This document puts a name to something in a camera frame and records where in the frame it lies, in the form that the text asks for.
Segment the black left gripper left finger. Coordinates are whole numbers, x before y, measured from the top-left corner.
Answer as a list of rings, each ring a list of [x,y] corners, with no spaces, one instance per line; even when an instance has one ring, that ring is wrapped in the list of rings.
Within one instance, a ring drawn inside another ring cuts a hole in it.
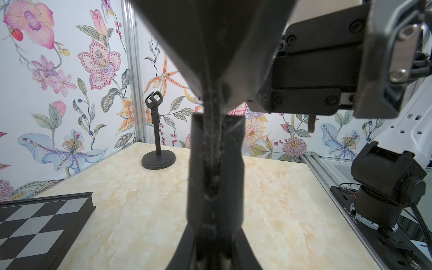
[[[187,224],[174,255],[166,270],[201,270],[198,256],[198,241],[202,237],[202,228],[193,228]]]

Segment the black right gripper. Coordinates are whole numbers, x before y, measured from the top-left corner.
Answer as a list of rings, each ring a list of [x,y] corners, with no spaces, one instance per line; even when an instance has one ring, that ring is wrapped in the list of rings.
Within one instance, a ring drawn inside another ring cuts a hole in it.
[[[425,1],[371,1],[291,24],[247,106],[305,115],[333,115],[353,106],[358,119],[396,118],[424,13]]]

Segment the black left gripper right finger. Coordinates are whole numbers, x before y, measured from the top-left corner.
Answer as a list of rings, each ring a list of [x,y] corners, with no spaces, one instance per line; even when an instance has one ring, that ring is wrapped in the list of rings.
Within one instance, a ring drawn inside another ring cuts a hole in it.
[[[234,234],[232,249],[233,270],[262,270],[263,268],[256,259],[252,248],[241,228]]]

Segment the black round stand base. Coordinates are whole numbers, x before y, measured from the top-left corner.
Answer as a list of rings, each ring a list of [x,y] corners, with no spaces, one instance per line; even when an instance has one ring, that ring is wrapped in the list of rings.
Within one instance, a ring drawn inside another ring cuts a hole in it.
[[[173,165],[176,161],[175,153],[169,150],[161,150],[161,154],[157,155],[156,150],[147,153],[141,159],[141,165],[145,169],[160,170]]]

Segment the black microphone clip holder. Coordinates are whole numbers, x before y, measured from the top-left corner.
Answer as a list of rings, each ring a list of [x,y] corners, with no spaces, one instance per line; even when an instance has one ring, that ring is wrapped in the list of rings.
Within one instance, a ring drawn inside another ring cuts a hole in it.
[[[156,110],[163,102],[163,95],[159,92],[150,93],[145,99],[145,104],[150,110]]]

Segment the black microphone stand pole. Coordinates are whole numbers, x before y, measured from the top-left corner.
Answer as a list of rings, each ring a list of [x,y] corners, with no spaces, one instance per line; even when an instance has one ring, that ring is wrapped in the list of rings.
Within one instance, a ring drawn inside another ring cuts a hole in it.
[[[154,126],[154,138],[155,138],[155,147],[156,147],[156,155],[161,156],[162,150],[160,145],[160,136],[159,136],[159,112],[158,109],[152,109],[151,110],[151,116],[152,116],[152,123]]]

